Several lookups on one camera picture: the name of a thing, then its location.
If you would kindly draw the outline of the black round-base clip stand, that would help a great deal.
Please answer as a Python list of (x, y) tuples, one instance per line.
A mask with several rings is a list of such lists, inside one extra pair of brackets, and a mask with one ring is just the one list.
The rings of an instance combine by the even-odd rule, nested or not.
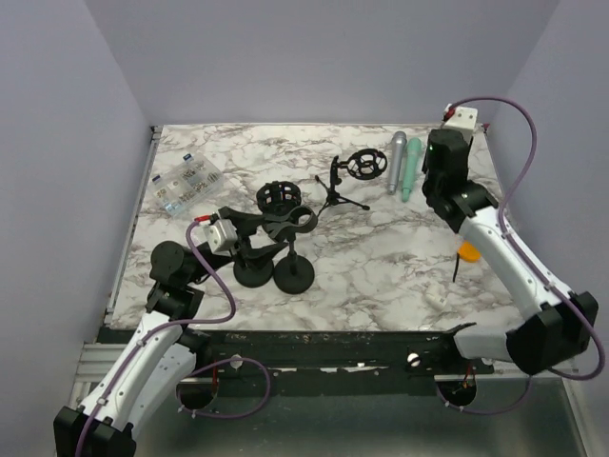
[(246, 288), (259, 288), (267, 284), (274, 271), (274, 261), (248, 263), (241, 257), (236, 257), (233, 264), (233, 274), (236, 281)]

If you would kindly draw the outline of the black round-base shock mount stand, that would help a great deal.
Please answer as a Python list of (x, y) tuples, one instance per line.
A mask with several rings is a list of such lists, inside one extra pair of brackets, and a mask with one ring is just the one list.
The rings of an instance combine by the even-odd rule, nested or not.
[(283, 216), (302, 203), (302, 194), (292, 182), (273, 181), (256, 192), (256, 202), (261, 213)]

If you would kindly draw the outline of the black round-base mic stand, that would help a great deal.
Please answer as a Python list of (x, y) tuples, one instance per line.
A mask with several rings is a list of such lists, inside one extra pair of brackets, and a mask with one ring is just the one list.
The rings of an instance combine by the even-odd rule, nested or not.
[(317, 227), (318, 217), (307, 206), (297, 206), (287, 214), (269, 215), (264, 225), (265, 232), (275, 242), (288, 242), (288, 254), (274, 267), (273, 279), (277, 288), (296, 295), (308, 290), (315, 279), (315, 270), (310, 261), (295, 250), (297, 234), (311, 232)]

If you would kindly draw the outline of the grey microphone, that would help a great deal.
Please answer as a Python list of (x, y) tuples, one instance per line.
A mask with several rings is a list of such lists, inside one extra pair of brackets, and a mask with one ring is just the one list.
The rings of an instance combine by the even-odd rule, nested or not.
[(401, 174), (401, 165), (405, 147), (407, 145), (407, 136), (404, 131), (398, 130), (394, 133), (390, 146), (389, 171), (387, 180), (387, 193), (393, 195), (399, 184)]

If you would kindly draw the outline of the teal microphone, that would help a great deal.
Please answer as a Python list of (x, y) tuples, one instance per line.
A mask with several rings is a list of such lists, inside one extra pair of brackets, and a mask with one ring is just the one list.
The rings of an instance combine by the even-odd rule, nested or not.
[(417, 178), (419, 160), (422, 155), (422, 141), (418, 137), (411, 138), (405, 148), (405, 165), (403, 167), (403, 185), (401, 199), (409, 200)]

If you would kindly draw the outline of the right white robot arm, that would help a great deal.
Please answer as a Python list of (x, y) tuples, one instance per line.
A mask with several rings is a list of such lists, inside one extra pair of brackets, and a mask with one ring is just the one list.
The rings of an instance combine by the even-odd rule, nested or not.
[(468, 177), (471, 145), (452, 129), (433, 129), (423, 159), (422, 193), (434, 212), (469, 242), (512, 296), (522, 322), (509, 329), (472, 325), (438, 349), (440, 366), (462, 371), (472, 359), (514, 363), (534, 375), (587, 350), (599, 305), (551, 274), (500, 218), (486, 187)]

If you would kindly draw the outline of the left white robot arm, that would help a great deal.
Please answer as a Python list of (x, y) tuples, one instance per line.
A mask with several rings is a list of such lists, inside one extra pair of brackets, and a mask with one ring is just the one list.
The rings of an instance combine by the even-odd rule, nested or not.
[(221, 208), (195, 218), (184, 245), (157, 245), (150, 257), (154, 285), (146, 311), (97, 387), (77, 407), (63, 407), (57, 413), (57, 455), (132, 456), (141, 426), (181, 381), (203, 374), (216, 389), (219, 367), (249, 363), (241, 355), (214, 359), (208, 336), (196, 330), (201, 322), (195, 315), (204, 294), (195, 286), (214, 279), (229, 304), (228, 313), (216, 321), (230, 321), (237, 304), (218, 269), (235, 261), (254, 271), (270, 267), (306, 211), (296, 207), (252, 214)]

